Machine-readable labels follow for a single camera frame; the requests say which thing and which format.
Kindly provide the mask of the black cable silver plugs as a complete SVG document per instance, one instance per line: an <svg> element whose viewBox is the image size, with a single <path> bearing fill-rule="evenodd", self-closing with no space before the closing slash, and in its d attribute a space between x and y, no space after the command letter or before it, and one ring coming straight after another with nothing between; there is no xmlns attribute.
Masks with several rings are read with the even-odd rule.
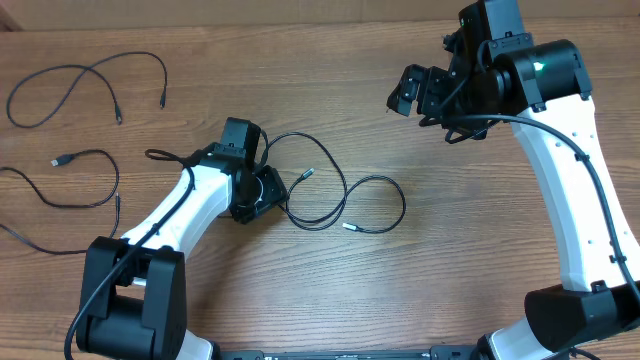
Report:
<svg viewBox="0 0 640 360"><path fill-rule="evenodd" d="M334 157L332 156L332 154L330 153L330 151L315 137L307 134L307 133L303 133L303 132L288 132L288 133L284 133L281 135L276 136L273 140L266 140L265 142L265 150L264 150L264 154L268 155L269 151L271 150L271 148L279 141L285 139L285 138L289 138L289 137L303 137L306 138L310 141L312 141L323 153L324 155L327 157L327 159L329 160L329 162L331 163L331 165L333 166L334 170L336 171L336 173L338 174L341 184L342 184L342 197L339 200L339 202L337 203L337 205L330 211L328 212L326 215L321 216L319 218L316 219L304 219L301 218L297 215L295 215L289 206L290 203L290 198L291 195L293 193L293 191L296 189L296 187L301 184L302 182L306 181L309 177L311 177L315 170L312 168L309 168L308 170L306 170L305 172L303 172L288 188L286 194L287 194L287 199L285 200L285 202L281 205L278 206L278 208L287 216L287 218L290 220L290 222L296 226L297 228L304 230L304 231L309 231L309 232L319 232L319 231L324 231L330 227L332 227L336 222L338 222L346 208L349 196L351 195L351 193L356 190L360 185L363 185L367 182L371 182L371 181L384 181L387 182L389 184L391 184L397 191L399 197L400 197L400 201L401 201L401 210L400 210L400 215L398 216L398 218L389 226L385 227L385 228L381 228L381 229L367 229L367 228L363 228L361 226L358 226L356 224L353 223L348 223L348 222L343 222L342 223L342 228L346 229L348 231L351 232L355 232L355 233L363 233L363 234L370 234L370 235L379 235L379 234L384 234L387 232L390 232L392 230L394 230L398 225L401 224L401 222L404 220L404 217L406 216L406 212L407 212L407 200L406 200L406 196L404 191L402 190L401 186L392 178L387 177L387 176L383 176L383 175L370 175L370 176L366 176L361 178L360 180L358 180L356 183L354 183L351 186L348 186L347 181L346 181L346 177L344 175L344 172L342 171L341 167L338 165L338 163L336 162L336 160L334 159Z"/></svg>

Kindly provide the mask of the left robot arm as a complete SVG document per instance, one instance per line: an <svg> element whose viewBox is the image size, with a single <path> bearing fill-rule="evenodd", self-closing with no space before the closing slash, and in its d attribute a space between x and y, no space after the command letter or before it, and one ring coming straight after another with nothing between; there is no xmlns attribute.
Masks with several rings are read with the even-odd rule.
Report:
<svg viewBox="0 0 640 360"><path fill-rule="evenodd" d="M79 310L64 342L111 359L218 359L219 346L189 331L186 261L209 225L230 214L247 224L283 204L278 172L256 154L266 133L228 118L220 141L176 161L181 177L158 207L122 238L96 238L86 252Z"/></svg>

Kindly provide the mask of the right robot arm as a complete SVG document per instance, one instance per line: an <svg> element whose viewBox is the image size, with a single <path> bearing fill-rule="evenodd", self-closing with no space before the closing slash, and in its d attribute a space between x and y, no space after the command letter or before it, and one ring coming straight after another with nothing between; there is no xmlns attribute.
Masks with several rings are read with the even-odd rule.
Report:
<svg viewBox="0 0 640 360"><path fill-rule="evenodd" d="M482 140L510 125L538 181L556 239L557 285L529 292L525 314L460 359L567 359L586 343L639 326L639 244L621 209L599 144L592 83L578 48L538 44L514 1L477 1L443 40L447 69L410 65L390 110L416 112L446 141Z"/></svg>

